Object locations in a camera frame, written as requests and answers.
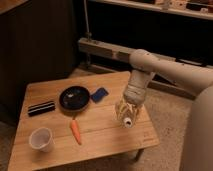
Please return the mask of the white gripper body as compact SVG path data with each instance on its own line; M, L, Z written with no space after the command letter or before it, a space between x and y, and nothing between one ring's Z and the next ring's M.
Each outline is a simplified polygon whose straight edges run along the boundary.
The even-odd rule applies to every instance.
M142 106L146 98L147 86L128 84L124 90L124 99L135 106Z

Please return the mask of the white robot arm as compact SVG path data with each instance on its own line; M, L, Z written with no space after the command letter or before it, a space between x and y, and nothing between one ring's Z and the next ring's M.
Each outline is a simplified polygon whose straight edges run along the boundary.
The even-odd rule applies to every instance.
M195 97L184 136L179 171L213 171L213 69L156 57L137 49L129 56L132 71L124 98L137 107L145 101L146 88L155 73Z

